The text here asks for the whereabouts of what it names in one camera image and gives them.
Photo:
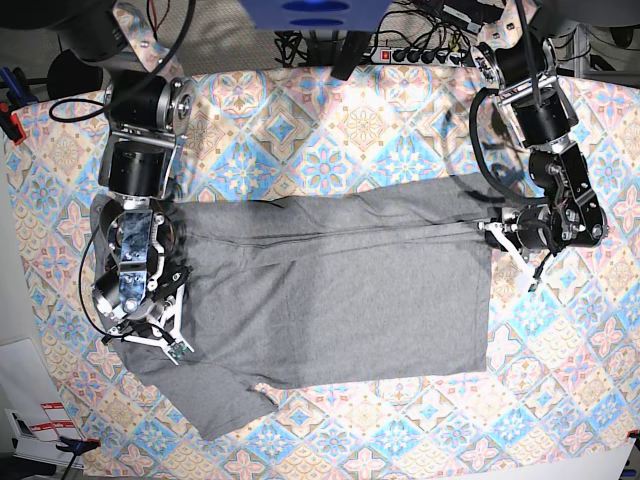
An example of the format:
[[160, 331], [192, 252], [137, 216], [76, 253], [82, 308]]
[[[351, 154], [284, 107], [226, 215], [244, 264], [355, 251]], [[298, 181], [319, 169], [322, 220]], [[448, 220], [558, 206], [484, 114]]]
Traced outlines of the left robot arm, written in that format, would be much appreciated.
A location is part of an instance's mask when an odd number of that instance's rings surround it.
[[[489, 82], [477, 92], [469, 111], [469, 136], [480, 173], [513, 207], [501, 207], [481, 225], [489, 244], [515, 253], [546, 250], [552, 255], [567, 247], [596, 247], [608, 225], [592, 188], [588, 165], [570, 137], [576, 112], [556, 75], [552, 43], [535, 31], [522, 2], [516, 2], [518, 40], [509, 47], [481, 42], [474, 61]], [[539, 197], [524, 196], [491, 173], [478, 136], [478, 112], [486, 99], [512, 112], [515, 130], [529, 152], [528, 172], [542, 189]]]

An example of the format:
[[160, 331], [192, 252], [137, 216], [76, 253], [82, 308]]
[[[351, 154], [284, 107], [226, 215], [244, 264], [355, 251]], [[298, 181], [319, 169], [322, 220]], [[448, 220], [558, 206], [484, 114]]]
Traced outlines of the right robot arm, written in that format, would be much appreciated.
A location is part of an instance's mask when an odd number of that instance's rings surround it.
[[191, 269], [168, 262], [174, 229], [152, 204], [166, 197], [171, 166], [186, 143], [194, 84], [176, 53], [195, 6], [189, 2], [170, 48], [161, 47], [144, 18], [120, 1], [66, 1], [51, 26], [82, 62], [111, 77], [96, 112], [109, 125], [99, 183], [114, 198], [93, 231], [108, 244], [106, 271], [92, 291], [96, 310], [115, 322], [101, 332], [105, 342], [156, 334], [174, 345], [180, 331]]

